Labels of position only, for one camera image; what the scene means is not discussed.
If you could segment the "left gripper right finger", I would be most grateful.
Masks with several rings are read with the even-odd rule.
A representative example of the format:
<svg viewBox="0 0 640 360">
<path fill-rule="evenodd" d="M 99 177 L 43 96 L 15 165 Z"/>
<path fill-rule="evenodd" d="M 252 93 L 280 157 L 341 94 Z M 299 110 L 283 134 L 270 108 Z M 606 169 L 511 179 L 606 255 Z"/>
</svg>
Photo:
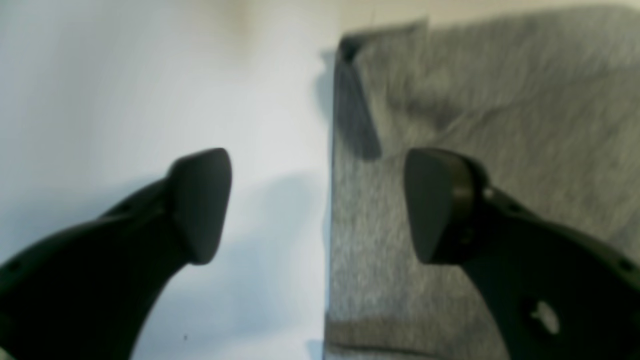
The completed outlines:
<svg viewBox="0 0 640 360">
<path fill-rule="evenodd" d="M 416 257 L 462 268 L 512 360 L 639 358 L 639 267 L 619 251 L 540 218 L 459 153 L 410 149 L 403 188 Z"/>
</svg>

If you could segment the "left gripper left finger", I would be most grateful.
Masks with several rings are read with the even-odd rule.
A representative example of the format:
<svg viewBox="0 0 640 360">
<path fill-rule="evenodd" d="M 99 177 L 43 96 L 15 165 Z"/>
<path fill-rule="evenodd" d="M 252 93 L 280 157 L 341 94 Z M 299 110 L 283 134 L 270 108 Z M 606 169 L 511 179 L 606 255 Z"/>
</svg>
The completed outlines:
<svg viewBox="0 0 640 360">
<path fill-rule="evenodd" d="M 9 258 L 1 349 L 15 360 L 128 360 L 169 280 L 215 257 L 232 183 L 226 150 L 192 153 L 98 218 Z"/>
</svg>

